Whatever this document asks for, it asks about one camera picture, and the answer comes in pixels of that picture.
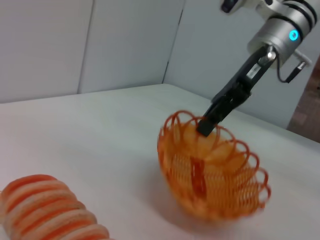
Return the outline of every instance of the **striped object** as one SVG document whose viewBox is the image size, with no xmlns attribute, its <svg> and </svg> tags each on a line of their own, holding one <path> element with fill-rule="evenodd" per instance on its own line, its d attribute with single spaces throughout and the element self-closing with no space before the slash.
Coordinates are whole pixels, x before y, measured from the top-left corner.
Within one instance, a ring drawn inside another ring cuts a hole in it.
<svg viewBox="0 0 320 240">
<path fill-rule="evenodd" d="M 11 240 L 107 240 L 97 224 L 63 182 L 49 175 L 19 178 L 1 193 L 2 224 Z"/>
</svg>

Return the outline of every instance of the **white tabletop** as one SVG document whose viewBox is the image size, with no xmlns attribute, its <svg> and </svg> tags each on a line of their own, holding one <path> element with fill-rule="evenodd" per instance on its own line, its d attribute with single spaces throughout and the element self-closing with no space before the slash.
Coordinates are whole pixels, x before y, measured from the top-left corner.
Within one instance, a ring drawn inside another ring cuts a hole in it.
<svg viewBox="0 0 320 240">
<path fill-rule="evenodd" d="M 214 228 L 177 207 L 159 169 L 158 133 L 171 113 L 200 116 L 209 105 L 167 84 L 2 104 L 0 189 L 53 175 L 116 240 L 318 240 L 320 144 L 237 111 L 222 125 L 269 172 L 265 211 Z"/>
</svg>

